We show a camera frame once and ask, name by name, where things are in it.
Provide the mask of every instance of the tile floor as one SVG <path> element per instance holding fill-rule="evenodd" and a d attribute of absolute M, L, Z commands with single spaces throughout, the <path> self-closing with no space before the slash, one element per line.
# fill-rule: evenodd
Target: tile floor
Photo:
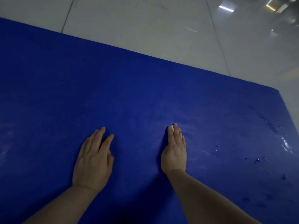
<path fill-rule="evenodd" d="M 274 87 L 299 130 L 299 0 L 0 0 L 0 17 Z"/>

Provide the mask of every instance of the blue surface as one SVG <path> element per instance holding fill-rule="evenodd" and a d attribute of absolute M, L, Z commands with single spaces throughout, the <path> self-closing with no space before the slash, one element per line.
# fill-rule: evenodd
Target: blue surface
<path fill-rule="evenodd" d="M 159 169 L 177 122 L 187 172 L 263 223 L 298 223 L 299 139 L 273 88 L 0 19 L 0 221 L 71 185 L 79 148 L 114 133 L 113 172 L 80 223 L 186 223 Z"/>

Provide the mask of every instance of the person's right arm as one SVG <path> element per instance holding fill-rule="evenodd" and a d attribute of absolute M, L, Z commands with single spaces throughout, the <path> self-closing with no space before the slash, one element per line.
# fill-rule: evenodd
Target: person's right arm
<path fill-rule="evenodd" d="M 168 146 L 161 156 L 161 168 L 176 192 L 185 216 L 191 223 L 260 223 L 230 200 L 189 176 L 186 170 L 185 138 L 177 124 L 168 127 Z"/>

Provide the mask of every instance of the skin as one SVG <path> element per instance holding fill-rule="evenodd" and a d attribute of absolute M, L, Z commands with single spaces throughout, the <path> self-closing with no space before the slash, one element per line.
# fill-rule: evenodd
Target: skin
<path fill-rule="evenodd" d="M 176 192 L 189 223 L 259 223 L 224 196 L 189 176 L 186 170 L 186 141 L 177 124 L 168 127 L 168 145 L 161 155 L 161 168 Z M 105 128 L 96 130 L 83 143 L 73 173 L 73 185 L 26 224 L 77 223 L 95 196 L 105 187 L 114 157 L 110 135 L 101 144 Z"/>

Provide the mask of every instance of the person's left arm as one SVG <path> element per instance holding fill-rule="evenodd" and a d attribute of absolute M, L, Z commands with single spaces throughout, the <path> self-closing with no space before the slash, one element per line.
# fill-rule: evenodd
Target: person's left arm
<path fill-rule="evenodd" d="M 110 135 L 100 147 L 105 128 L 96 130 L 83 143 L 73 173 L 73 186 L 54 199 L 24 224 L 77 223 L 95 196 L 105 187 L 114 157 Z"/>

